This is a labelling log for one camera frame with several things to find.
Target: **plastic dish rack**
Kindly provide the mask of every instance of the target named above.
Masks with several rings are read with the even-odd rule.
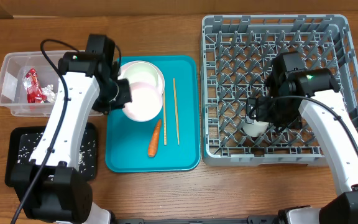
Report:
[[[201,39],[203,160],[211,166],[294,163],[322,166],[311,128],[273,126],[258,138],[241,129],[248,97],[268,95],[271,61],[297,51],[308,69],[329,68],[358,131],[358,65],[342,15],[206,16]]]

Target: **wooden tabletop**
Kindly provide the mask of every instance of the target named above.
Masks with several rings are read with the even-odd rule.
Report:
[[[348,18],[358,58],[358,11],[335,13]],[[6,54],[38,51],[45,38],[84,49],[89,33],[107,34],[125,56],[185,54],[199,68],[203,16],[0,20],[0,69]],[[62,49],[53,44],[47,48]],[[99,167],[91,183],[93,198],[118,218],[247,217],[277,214],[279,209],[297,205],[322,207],[336,197],[328,167],[209,167],[201,161],[189,172],[116,174],[104,163],[106,117],[89,121],[99,133]],[[4,184],[9,135],[16,127],[46,123],[47,118],[14,117],[0,107],[0,223],[10,222],[19,203],[14,189]],[[19,223],[37,222],[27,220],[22,213]]]

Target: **red snack package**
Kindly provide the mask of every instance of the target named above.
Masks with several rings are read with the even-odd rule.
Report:
[[[27,90],[28,103],[43,103],[47,96],[42,94],[40,83],[38,82],[37,71],[31,68],[23,78],[24,88]]]

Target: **carrot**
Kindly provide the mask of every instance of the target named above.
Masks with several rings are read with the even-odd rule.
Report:
[[[152,140],[149,145],[149,157],[154,157],[157,153],[158,140],[160,139],[160,130],[161,130],[161,119],[155,125],[153,132]]]

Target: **teal tray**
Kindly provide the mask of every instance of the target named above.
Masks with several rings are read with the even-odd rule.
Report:
[[[122,65],[135,60],[153,63],[164,75],[167,113],[167,145],[161,127],[157,155],[147,155],[153,130],[163,109],[148,122],[135,122],[122,110],[108,116],[106,164],[114,172],[192,170],[200,162],[200,114],[195,61],[186,55],[123,57]],[[176,81],[180,145],[177,141],[173,78]]]

